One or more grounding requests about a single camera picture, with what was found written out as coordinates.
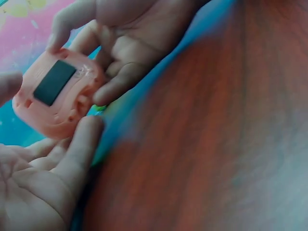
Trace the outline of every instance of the child's hand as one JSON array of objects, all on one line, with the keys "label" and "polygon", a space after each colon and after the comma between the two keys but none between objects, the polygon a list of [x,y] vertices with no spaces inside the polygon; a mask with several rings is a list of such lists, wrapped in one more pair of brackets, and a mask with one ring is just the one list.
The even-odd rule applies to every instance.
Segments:
[{"label": "child's hand", "polygon": [[[0,76],[0,106],[21,84],[19,73]],[[0,230],[68,230],[102,130],[102,120],[91,116],[72,141],[0,144]]]},{"label": "child's hand", "polygon": [[193,0],[79,0],[55,17],[48,49],[57,51],[86,24],[70,49],[89,55],[101,47],[96,61],[110,81],[94,103],[107,105],[175,48],[198,9]]}]

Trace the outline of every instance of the dark screen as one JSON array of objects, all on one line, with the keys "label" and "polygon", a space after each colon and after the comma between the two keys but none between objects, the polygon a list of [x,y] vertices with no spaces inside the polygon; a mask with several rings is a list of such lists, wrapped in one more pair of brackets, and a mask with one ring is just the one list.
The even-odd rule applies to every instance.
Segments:
[{"label": "dark screen", "polygon": [[72,65],[58,60],[35,89],[34,98],[48,106],[53,105],[75,72]]}]

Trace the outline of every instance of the plastic casing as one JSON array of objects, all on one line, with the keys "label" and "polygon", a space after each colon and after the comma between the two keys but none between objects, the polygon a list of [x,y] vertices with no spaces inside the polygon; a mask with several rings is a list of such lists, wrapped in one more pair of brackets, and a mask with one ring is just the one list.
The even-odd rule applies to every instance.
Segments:
[{"label": "plastic casing", "polygon": [[[49,107],[36,100],[33,92],[58,60],[77,71]],[[13,98],[13,109],[21,120],[44,136],[57,140],[69,138],[89,112],[93,95],[103,84],[101,68],[87,56],[67,49],[56,54],[46,51],[24,74],[21,89]]]}]

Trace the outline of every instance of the handheld electronic toy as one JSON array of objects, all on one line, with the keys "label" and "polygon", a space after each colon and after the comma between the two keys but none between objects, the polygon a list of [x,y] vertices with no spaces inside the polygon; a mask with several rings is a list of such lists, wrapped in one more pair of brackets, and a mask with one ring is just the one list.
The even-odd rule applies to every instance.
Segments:
[{"label": "handheld electronic toy", "polygon": [[13,109],[46,137],[65,139],[73,136],[103,84],[102,70],[88,57],[67,49],[56,54],[46,51],[24,74]]}]

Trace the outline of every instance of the wooden table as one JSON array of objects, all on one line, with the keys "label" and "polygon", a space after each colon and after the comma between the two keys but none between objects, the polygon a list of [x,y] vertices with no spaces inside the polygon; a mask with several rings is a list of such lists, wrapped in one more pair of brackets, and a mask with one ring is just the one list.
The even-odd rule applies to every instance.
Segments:
[{"label": "wooden table", "polygon": [[236,1],[134,113],[86,230],[308,230],[307,0]]}]

